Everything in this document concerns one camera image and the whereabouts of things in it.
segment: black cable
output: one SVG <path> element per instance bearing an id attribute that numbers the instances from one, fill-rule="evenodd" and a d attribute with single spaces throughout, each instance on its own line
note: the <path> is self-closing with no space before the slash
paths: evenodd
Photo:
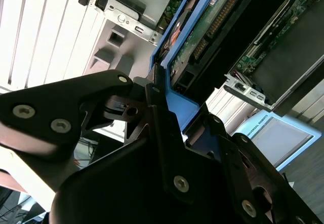
<path id="1" fill-rule="evenodd" d="M 1 215 L 0 218 L 2 219 L 3 217 L 5 217 L 6 215 L 8 215 L 10 212 L 12 212 L 14 209 L 16 209 L 19 205 L 25 203 L 27 200 L 29 200 L 31 198 L 31 196 L 29 196 L 27 199 L 25 199 L 23 202 L 19 203 L 18 205 L 16 205 L 15 207 L 11 208 L 10 210 L 8 210 L 5 214 Z"/>
<path id="2" fill-rule="evenodd" d="M 285 181 L 289 184 L 289 181 L 288 181 L 288 178 L 286 176 L 286 173 L 284 172 L 282 175 L 283 175 L 283 178 L 285 179 Z"/>

